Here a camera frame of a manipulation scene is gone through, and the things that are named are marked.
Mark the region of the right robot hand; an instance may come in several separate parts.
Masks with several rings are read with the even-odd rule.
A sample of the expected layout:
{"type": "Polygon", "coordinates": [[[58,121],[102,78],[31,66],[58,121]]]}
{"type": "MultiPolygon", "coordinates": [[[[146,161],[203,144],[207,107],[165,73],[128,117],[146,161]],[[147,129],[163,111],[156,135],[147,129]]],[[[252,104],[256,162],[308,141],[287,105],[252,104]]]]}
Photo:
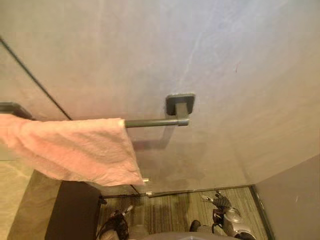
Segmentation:
{"type": "Polygon", "coordinates": [[[229,199],[219,190],[215,191],[215,197],[210,197],[208,195],[202,194],[201,198],[205,202],[213,204],[223,214],[232,207],[229,199]]]}

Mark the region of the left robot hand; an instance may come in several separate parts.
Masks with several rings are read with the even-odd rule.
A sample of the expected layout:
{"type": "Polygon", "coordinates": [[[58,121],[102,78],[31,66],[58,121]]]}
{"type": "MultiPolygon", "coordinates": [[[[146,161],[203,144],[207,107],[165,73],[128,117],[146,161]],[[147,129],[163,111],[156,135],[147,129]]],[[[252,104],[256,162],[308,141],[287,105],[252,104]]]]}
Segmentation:
{"type": "Polygon", "coordinates": [[[133,209],[129,205],[124,210],[116,209],[113,211],[108,220],[102,225],[96,235],[97,240],[128,240],[129,226],[125,216],[133,209]]]}

